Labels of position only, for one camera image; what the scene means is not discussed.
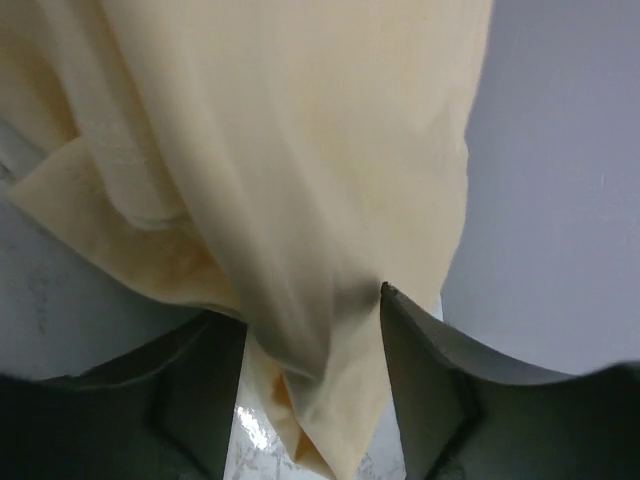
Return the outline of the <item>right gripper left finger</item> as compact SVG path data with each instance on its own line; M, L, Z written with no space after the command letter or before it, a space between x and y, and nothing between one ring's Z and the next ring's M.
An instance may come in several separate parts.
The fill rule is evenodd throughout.
M2 375L2 478L223 478L245 337L204 312L79 376Z

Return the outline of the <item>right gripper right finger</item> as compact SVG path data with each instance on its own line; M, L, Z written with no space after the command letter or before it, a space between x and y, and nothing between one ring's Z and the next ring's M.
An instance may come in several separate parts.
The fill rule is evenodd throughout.
M505 355L390 284L380 320L410 479L635 479L639 365L583 375Z

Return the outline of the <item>beige t shirt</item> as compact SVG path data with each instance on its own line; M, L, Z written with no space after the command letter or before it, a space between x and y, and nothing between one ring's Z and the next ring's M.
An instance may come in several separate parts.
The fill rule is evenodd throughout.
M465 221L489 1L5 1L10 189L152 299L249 327L290 458L350 479L390 398L391 282L435 304Z

